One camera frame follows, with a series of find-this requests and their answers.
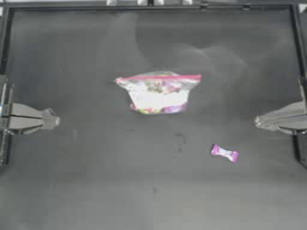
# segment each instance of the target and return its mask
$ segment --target stain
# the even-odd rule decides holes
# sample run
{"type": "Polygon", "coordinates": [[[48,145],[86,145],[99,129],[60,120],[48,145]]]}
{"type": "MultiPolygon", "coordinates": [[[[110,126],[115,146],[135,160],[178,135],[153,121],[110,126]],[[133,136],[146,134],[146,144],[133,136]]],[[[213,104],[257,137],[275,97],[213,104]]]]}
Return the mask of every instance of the stain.
{"type": "Polygon", "coordinates": [[[174,134],[177,137],[182,137],[183,136],[183,133],[175,133],[174,134]]]}
{"type": "Polygon", "coordinates": [[[158,194],[158,193],[159,193],[159,188],[154,187],[154,188],[153,188],[153,193],[154,193],[154,194],[158,194]]]}
{"type": "Polygon", "coordinates": [[[129,128],[126,131],[134,133],[137,130],[134,128],[129,128]]]}
{"type": "Polygon", "coordinates": [[[181,137],[181,138],[182,138],[183,144],[187,144],[187,137],[186,137],[186,135],[185,135],[183,133],[175,133],[174,135],[175,135],[177,137],[181,137]]]}

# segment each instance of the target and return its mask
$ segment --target pink wrapper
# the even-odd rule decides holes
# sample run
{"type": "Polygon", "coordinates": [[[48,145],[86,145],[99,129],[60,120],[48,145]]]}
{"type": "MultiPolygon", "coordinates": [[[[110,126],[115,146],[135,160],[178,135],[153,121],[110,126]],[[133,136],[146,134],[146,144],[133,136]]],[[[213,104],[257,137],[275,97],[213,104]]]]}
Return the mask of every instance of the pink wrapper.
{"type": "Polygon", "coordinates": [[[217,144],[213,147],[211,154],[225,156],[234,163],[237,163],[239,157],[239,152],[226,150],[222,147],[219,147],[217,144]]]}

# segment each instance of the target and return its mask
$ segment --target plastic bag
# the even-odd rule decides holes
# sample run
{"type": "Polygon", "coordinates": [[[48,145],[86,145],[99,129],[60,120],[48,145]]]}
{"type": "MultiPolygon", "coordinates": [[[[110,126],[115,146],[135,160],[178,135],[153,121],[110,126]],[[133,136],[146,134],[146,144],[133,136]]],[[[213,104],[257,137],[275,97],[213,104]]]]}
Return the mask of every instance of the plastic bag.
{"type": "Polygon", "coordinates": [[[185,111],[189,94],[201,81],[202,75],[178,75],[170,71],[121,77],[115,80],[130,93],[131,109],[143,114],[185,111]]]}

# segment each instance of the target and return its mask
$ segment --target black metal rail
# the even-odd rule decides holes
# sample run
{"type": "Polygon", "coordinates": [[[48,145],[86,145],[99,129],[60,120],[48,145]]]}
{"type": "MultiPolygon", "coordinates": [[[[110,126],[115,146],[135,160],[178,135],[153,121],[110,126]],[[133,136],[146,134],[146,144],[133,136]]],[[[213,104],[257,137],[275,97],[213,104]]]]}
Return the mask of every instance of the black metal rail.
{"type": "MultiPolygon", "coordinates": [[[[211,4],[205,1],[194,1],[191,5],[183,5],[182,0],[169,2],[169,5],[155,5],[155,0],[149,0],[147,5],[137,5],[138,1],[118,1],[117,6],[109,6],[106,1],[99,2],[52,2],[52,3],[8,3],[4,7],[3,27],[0,37],[0,74],[6,75],[10,37],[15,11],[169,11],[169,10],[202,10],[203,12],[225,11],[290,11],[290,21],[293,27],[294,43],[298,53],[298,65],[301,74],[297,76],[302,86],[302,97],[307,99],[307,57],[302,32],[301,9],[297,4],[211,4]]],[[[10,155],[11,136],[0,132],[0,165],[7,164],[10,155]]]]}

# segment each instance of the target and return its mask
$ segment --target dark surface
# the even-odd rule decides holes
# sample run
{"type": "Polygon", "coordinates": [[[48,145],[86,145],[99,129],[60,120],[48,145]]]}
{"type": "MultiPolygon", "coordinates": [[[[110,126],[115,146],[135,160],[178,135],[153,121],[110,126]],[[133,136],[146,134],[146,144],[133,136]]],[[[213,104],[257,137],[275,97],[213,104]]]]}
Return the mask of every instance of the dark surface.
{"type": "Polygon", "coordinates": [[[306,227],[291,139],[254,127],[302,99],[287,11],[18,13],[8,74],[62,126],[15,138],[0,229],[306,227]],[[113,80],[162,69],[203,75],[189,110],[137,114],[113,80]]]}

